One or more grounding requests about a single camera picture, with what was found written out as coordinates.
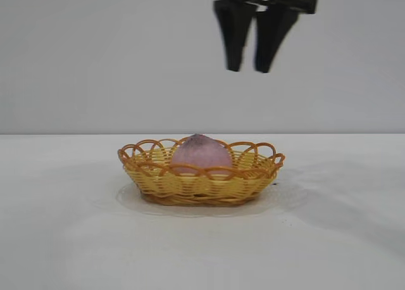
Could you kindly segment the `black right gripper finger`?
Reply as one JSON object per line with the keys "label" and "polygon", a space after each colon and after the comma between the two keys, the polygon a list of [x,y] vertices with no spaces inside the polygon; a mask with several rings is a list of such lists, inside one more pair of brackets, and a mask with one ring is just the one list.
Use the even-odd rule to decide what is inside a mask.
{"label": "black right gripper finger", "polygon": [[246,2],[215,0],[213,9],[221,30],[227,70],[239,72],[256,6]]}
{"label": "black right gripper finger", "polygon": [[256,71],[270,71],[279,47],[298,18],[298,11],[284,5],[269,5],[264,11],[256,12]]}

